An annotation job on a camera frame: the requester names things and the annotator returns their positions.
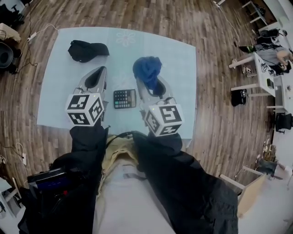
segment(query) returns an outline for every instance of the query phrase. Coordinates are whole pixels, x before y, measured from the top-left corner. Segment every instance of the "person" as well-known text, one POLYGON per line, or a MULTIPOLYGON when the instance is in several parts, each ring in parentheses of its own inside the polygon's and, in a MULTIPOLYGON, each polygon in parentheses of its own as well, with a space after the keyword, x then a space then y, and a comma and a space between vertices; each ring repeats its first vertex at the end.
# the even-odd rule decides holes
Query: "person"
POLYGON ((72 151, 50 169, 73 168, 83 182, 58 193, 20 188, 20 233, 238 233, 237 194, 181 151, 179 134, 108 137, 100 121, 70 134, 72 151))
POLYGON ((266 161, 260 154, 257 156, 256 163, 258 164, 257 171, 267 173, 278 180, 288 181, 293 174, 293 170, 289 166, 284 166, 279 162, 266 161))
POLYGON ((282 33, 280 33, 280 29, 263 30, 260 32, 260 36, 255 38, 255 40, 257 44, 271 44, 274 43, 280 35, 286 37, 288 33, 285 30, 282 30, 282 33))
POLYGON ((293 62, 293 55, 289 49, 282 46, 263 43, 254 46, 239 46, 239 49, 247 54, 238 59, 234 58, 232 63, 246 59, 252 56, 251 54, 255 52, 268 66, 275 70, 277 75, 281 73, 289 73, 292 68, 291 62, 293 62))

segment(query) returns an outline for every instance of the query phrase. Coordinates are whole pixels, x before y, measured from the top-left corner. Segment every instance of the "table leg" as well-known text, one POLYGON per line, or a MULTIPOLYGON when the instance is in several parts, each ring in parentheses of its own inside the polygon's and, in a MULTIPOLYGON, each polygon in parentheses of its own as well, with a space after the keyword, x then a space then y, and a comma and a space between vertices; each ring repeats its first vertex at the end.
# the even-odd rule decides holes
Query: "table leg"
POLYGON ((274 108, 274 109, 281 109, 281 108, 284 108, 284 106, 267 106, 266 108, 267 109, 272 109, 272 108, 274 108))
POLYGON ((251 61, 254 61, 254 59, 255 59, 254 56, 250 56, 250 57, 245 58, 243 60, 240 60, 240 61, 238 61, 238 62, 236 62, 234 64, 230 64, 229 65, 229 68, 234 68, 234 67, 237 67, 239 65, 242 65, 242 64, 245 64, 245 63, 249 63, 251 61))
POLYGON ((226 1, 226 0, 221 0, 221 1, 219 1, 219 2, 218 2, 218 5, 221 5, 224 1, 226 1))
POLYGON ((257 76, 257 73, 251 73, 251 74, 247 75, 246 77, 253 77, 253 76, 257 76))
POLYGON ((248 167, 246 167, 246 166, 243 166, 242 169, 243 169, 243 170, 250 171, 250 172, 252 172, 252 173, 254 173, 254 174, 257 174, 257 175, 260 175, 260 176, 263 175, 263 173, 261 173, 261 172, 259 172, 259 171, 256 171, 256 170, 253 170, 253 169, 251 169, 251 168, 248 168, 248 167))
POLYGON ((265 23, 265 25, 267 25, 267 22, 264 20, 264 18, 262 18, 262 21, 265 23))
POLYGON ((258 88, 259 86, 260 86, 259 84, 243 85, 243 86, 231 88, 231 91, 258 88))
POLYGON ((245 188, 244 185, 238 183, 237 181, 234 181, 234 180, 230 179, 229 177, 226 177, 226 176, 223 175, 223 174, 221 174, 220 177, 221 177, 222 179, 226 180, 227 182, 229 182, 229 183, 231 183, 231 184, 237 186, 237 187, 240 188, 240 189, 244 189, 244 188, 245 188))
POLYGON ((243 6, 242 6, 242 8, 245 8, 247 5, 249 5, 251 3, 251 1, 249 1, 248 3, 246 3, 246 4, 244 4, 243 6))
POLYGON ((254 93, 254 94, 248 94, 248 97, 261 97, 261 96, 270 96, 269 93, 254 93))
POLYGON ((250 21, 250 23, 252 24, 254 21, 257 21, 257 20, 259 20, 259 19, 261 19, 260 16, 259 16, 259 17, 256 17, 254 20, 250 21))

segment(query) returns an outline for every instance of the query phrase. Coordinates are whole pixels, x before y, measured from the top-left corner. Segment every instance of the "black bag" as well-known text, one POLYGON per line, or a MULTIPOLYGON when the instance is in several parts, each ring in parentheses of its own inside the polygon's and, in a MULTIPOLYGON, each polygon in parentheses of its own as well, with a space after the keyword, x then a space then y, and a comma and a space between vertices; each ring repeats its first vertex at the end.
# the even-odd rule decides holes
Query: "black bag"
POLYGON ((232 106, 245 105, 246 103, 246 91, 247 90, 234 90, 231 91, 231 103, 232 106))

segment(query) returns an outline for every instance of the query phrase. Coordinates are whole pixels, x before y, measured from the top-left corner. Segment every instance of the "blue cloth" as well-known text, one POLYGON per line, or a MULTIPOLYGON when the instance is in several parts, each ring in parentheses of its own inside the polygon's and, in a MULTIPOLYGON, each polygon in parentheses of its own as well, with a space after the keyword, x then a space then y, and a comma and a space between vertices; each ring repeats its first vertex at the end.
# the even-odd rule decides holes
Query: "blue cloth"
POLYGON ((158 57, 142 57, 134 62, 132 70, 136 79, 141 79, 148 89, 155 90, 161 68, 162 63, 158 57))

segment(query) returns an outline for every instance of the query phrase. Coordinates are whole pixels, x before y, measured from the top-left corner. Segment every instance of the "white table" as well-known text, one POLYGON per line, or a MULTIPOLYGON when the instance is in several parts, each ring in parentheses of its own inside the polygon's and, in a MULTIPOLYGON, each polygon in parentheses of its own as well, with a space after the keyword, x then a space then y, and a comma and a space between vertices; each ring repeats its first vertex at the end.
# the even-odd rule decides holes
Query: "white table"
POLYGON ((245 58, 243 60, 240 60, 240 61, 238 61, 236 63, 233 63, 233 64, 229 65, 229 68, 234 68, 234 67, 237 67, 239 65, 249 63, 249 62, 252 62, 252 61, 255 62, 256 73, 255 74, 250 74, 250 75, 248 75, 248 77, 257 76, 258 83, 250 84, 250 85, 243 85, 243 86, 239 86, 239 87, 234 87, 234 88, 231 88, 231 91, 243 90, 243 89, 252 89, 252 88, 261 88, 266 92, 265 93, 250 94, 249 96, 253 97, 253 96, 269 96, 269 95, 272 95, 272 96, 275 97, 276 96, 275 90, 270 88, 270 87, 268 87, 267 81, 266 81, 267 79, 270 79, 272 82, 274 82, 274 78, 273 78, 273 76, 270 75, 268 69, 265 72, 263 72, 261 70, 261 65, 265 64, 265 62, 261 59, 260 56, 257 55, 257 53, 253 53, 253 54, 251 54, 250 57, 245 58))
MULTIPOLYGON (((221 0, 218 3, 216 3, 214 1, 214 3, 216 3, 217 5, 221 5, 224 1, 226 1, 226 0, 221 0)), ((245 8, 249 4, 251 4, 253 6, 254 10, 255 10, 255 12, 252 12, 250 15, 252 16, 255 13, 258 14, 258 17, 255 18, 255 19, 253 19, 253 20, 251 20, 250 23, 253 23, 253 22, 257 21, 257 20, 262 20, 265 23, 265 25, 268 25, 267 22, 266 22, 266 19, 261 15, 260 11, 257 9, 257 7, 253 4, 252 1, 249 1, 248 3, 246 3, 245 5, 243 5, 242 8, 245 8)))
POLYGON ((288 83, 288 81, 292 79, 291 76, 290 74, 284 74, 274 78, 276 89, 276 105, 267 106, 268 109, 272 108, 279 111, 293 113, 293 82, 288 83), (289 85, 292 86, 291 91, 287 89, 289 85))

